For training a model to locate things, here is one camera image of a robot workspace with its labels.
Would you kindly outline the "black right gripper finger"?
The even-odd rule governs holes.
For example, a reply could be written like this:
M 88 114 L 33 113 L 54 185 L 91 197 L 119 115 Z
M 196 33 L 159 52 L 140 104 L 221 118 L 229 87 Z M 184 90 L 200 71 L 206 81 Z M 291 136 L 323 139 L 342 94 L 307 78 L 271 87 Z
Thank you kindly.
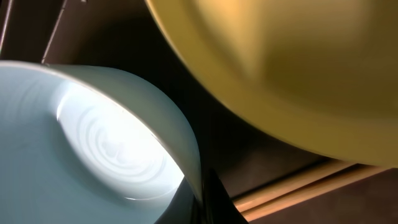
M 203 204 L 183 180 L 170 205 L 155 224 L 248 224 L 240 214 L 216 172 L 205 174 Z

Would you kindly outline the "light blue bowl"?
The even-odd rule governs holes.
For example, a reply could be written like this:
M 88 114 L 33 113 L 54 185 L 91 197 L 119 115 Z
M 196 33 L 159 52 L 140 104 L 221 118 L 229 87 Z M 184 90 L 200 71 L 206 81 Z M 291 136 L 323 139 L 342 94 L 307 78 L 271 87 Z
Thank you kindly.
M 172 223 L 203 203 L 187 118 L 107 67 L 1 62 L 2 223 Z

